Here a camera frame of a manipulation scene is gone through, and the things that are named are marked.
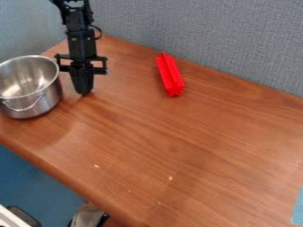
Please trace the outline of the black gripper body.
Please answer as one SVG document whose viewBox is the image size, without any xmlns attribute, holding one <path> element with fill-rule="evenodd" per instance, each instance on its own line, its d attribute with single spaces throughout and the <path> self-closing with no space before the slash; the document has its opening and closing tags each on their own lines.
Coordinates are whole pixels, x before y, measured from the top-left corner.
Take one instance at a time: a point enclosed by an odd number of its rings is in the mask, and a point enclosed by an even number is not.
<svg viewBox="0 0 303 227">
<path fill-rule="evenodd" d="M 95 56 L 92 59 L 72 59 L 68 54 L 56 54 L 55 55 L 56 61 L 57 61 L 57 66 L 59 70 L 61 72 L 71 72 L 72 68 L 88 68 L 92 70 L 93 74 L 107 74 L 108 73 L 108 58 L 101 57 L 101 56 Z M 68 65 L 63 65 L 60 60 L 61 59 L 68 59 L 71 63 Z M 101 63 L 101 67 L 95 67 L 92 63 L 97 61 Z"/>
</svg>

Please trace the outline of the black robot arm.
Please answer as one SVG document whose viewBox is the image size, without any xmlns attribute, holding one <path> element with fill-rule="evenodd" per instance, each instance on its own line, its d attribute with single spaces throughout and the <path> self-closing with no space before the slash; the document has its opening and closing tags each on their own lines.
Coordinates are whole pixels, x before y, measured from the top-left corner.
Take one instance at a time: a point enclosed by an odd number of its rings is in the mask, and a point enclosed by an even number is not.
<svg viewBox="0 0 303 227">
<path fill-rule="evenodd" d="M 68 54 L 56 54 L 59 70 L 68 72 L 76 93 L 87 95 L 93 89 L 96 74 L 108 74 L 107 57 L 97 55 L 96 41 L 101 29 L 92 25 L 89 0 L 48 0 L 59 9 L 67 27 Z"/>
</svg>

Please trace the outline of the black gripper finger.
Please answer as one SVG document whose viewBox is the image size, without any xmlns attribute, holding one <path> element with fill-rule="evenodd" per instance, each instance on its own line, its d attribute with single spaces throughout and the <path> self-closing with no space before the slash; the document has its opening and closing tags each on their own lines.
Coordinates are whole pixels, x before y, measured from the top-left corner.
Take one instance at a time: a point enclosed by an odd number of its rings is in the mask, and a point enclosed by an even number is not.
<svg viewBox="0 0 303 227">
<path fill-rule="evenodd" d="M 76 68 L 69 69 L 69 76 L 73 84 L 75 91 L 77 94 L 83 93 L 83 88 L 81 88 L 81 77 L 80 77 L 80 72 Z"/>
<path fill-rule="evenodd" d="M 83 85 L 84 94 L 88 94 L 93 89 L 93 78 L 95 78 L 93 69 L 87 68 L 84 70 L 84 85 Z"/>
</svg>

